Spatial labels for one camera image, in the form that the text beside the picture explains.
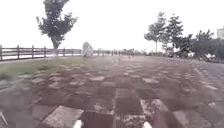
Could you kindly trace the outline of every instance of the distant building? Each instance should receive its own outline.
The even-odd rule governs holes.
[[[224,27],[217,30],[217,38],[224,40]]]

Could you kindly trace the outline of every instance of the white sky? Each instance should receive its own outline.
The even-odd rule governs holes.
[[[224,26],[223,0],[70,0],[64,12],[79,17],[65,36],[61,48],[81,48],[88,41],[93,48],[155,50],[155,43],[144,39],[148,26],[160,11],[180,16],[184,34]],[[36,16],[44,16],[43,0],[2,0],[0,32],[3,47],[52,47],[41,35]]]

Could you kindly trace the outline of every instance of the stone tile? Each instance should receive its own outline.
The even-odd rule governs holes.
[[[113,105],[114,100],[92,99],[90,100],[86,108],[86,111],[113,115],[114,114]]]
[[[81,120],[84,124],[82,128],[114,128],[112,115],[84,112]]]
[[[124,73],[124,76],[128,76],[128,75],[129,75],[129,73],[128,73],[128,72],[125,72],[125,73]]]
[[[76,109],[85,110],[89,101],[90,101],[89,95],[74,94],[67,100],[66,106],[76,108]]]
[[[75,94],[93,95],[97,89],[97,87],[81,86],[75,91]]]
[[[162,101],[172,112],[188,109],[188,107],[178,99],[164,99]]]
[[[50,78],[50,80],[55,81],[55,82],[59,81],[61,79],[62,79],[62,77],[57,77],[57,76],[53,76],[53,77]]]
[[[118,115],[141,115],[142,107],[137,98],[116,99],[115,112]]]
[[[136,98],[137,95],[134,90],[118,88],[118,89],[116,89],[115,97],[117,99],[119,99],[119,98]]]
[[[92,81],[103,81],[104,78],[105,78],[104,76],[96,76],[96,77],[90,78],[90,80],[92,80]]]
[[[126,72],[127,73],[134,73],[135,71],[134,70],[127,70]]]
[[[4,123],[2,118],[0,118],[0,128],[8,128],[8,126]]]
[[[43,82],[43,81],[44,81],[44,79],[42,79],[42,78],[36,78],[36,79],[32,80],[32,83],[38,84],[38,83]]]
[[[212,102],[209,106],[224,115],[224,102]]]
[[[142,78],[147,84],[157,84],[159,81],[155,80],[154,78]]]
[[[176,111],[174,115],[184,128],[206,128],[211,126],[207,120],[193,110]]]
[[[58,75],[60,75],[60,73],[53,72],[53,73],[51,73],[50,75],[51,75],[51,76],[58,76]]]
[[[140,78],[141,76],[140,75],[130,75],[130,77],[132,77],[132,78]]]
[[[60,89],[62,87],[64,87],[64,85],[62,85],[61,83],[58,83],[58,82],[54,82],[50,85],[48,85],[49,88],[53,88],[53,89]]]
[[[32,116],[35,119],[42,120],[44,119],[49,113],[51,113],[56,107],[49,107],[43,105],[35,105],[32,107]]]
[[[115,97],[115,88],[112,87],[100,87],[94,93],[95,98],[104,98],[111,100]]]
[[[164,88],[155,88],[152,90],[160,99],[176,99],[176,96],[170,90]]]
[[[79,75],[78,74],[73,74],[73,75],[71,75],[71,77],[72,78],[77,78],[77,77],[79,77]]]
[[[81,109],[59,106],[43,121],[43,124],[53,128],[71,128],[82,113]]]
[[[101,86],[105,86],[105,87],[116,87],[117,84],[115,82],[103,82],[101,84]]]
[[[218,123],[223,118],[223,115],[220,112],[218,112],[207,104],[202,104],[198,106],[196,108],[196,111],[200,115],[202,115],[206,120],[210,121],[213,124]]]
[[[16,124],[16,128],[35,128],[39,124],[39,121],[33,119],[27,111],[14,113],[13,122]]]
[[[220,122],[215,124],[215,128],[224,128],[224,118]]]
[[[58,105],[65,104],[70,98],[71,93],[62,90],[41,90],[38,94],[42,100],[38,102],[41,105]]]
[[[143,128],[144,115],[116,115],[115,128]]]
[[[147,99],[147,100],[156,99],[156,95],[151,89],[137,89],[136,93],[140,99]]]
[[[74,82],[74,81],[72,81],[72,82],[70,82],[69,84],[70,84],[70,85],[77,85],[78,82]]]
[[[214,87],[214,86],[211,86],[211,85],[206,85],[205,86],[206,88],[209,88],[211,90],[218,90],[218,88]]]

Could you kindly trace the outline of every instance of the tree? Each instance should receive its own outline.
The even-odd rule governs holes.
[[[192,40],[192,52],[195,53],[194,56],[196,58],[215,53],[214,45],[211,44],[213,35],[210,30],[207,32],[199,31],[196,38]]]
[[[148,29],[148,33],[144,34],[144,38],[148,41],[156,42],[156,53],[157,53],[157,43],[165,42],[165,24],[166,17],[164,12],[160,12],[157,16],[157,22],[151,24]]]
[[[64,18],[61,17],[61,12],[64,5],[69,0],[45,0],[46,18],[40,20],[36,17],[39,30],[42,34],[47,34],[53,43],[55,53],[61,42],[64,40],[65,34],[71,31],[73,25],[78,18],[73,18],[72,13],[67,13]]]
[[[170,17],[169,24],[166,27],[166,37],[169,40],[169,43],[172,43],[173,48],[176,47],[176,39],[182,35],[183,31],[183,25],[181,25],[181,21],[179,21],[179,16],[175,16],[173,14],[172,17]]]
[[[174,42],[176,42],[175,47],[180,49],[178,53],[181,57],[187,57],[191,51],[191,38],[192,34],[189,34],[187,37],[173,38]]]

